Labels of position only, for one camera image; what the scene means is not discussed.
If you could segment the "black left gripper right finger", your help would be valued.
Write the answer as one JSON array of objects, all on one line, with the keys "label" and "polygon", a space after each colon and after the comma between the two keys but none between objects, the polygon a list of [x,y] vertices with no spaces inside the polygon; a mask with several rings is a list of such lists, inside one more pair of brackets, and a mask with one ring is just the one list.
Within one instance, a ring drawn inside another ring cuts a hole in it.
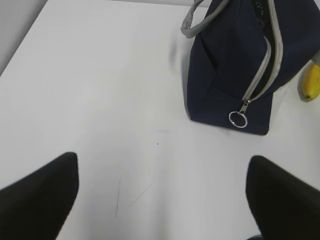
[{"label": "black left gripper right finger", "polygon": [[245,194],[260,231],[253,239],[320,238],[320,191],[269,159],[250,159]]}]

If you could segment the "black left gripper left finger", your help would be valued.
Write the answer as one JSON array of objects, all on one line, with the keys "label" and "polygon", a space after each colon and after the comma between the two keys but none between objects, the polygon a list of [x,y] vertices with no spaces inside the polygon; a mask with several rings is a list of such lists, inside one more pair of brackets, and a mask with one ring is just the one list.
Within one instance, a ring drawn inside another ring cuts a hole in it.
[{"label": "black left gripper left finger", "polygon": [[2,240],[55,240],[79,191],[78,157],[66,152],[1,189]]}]

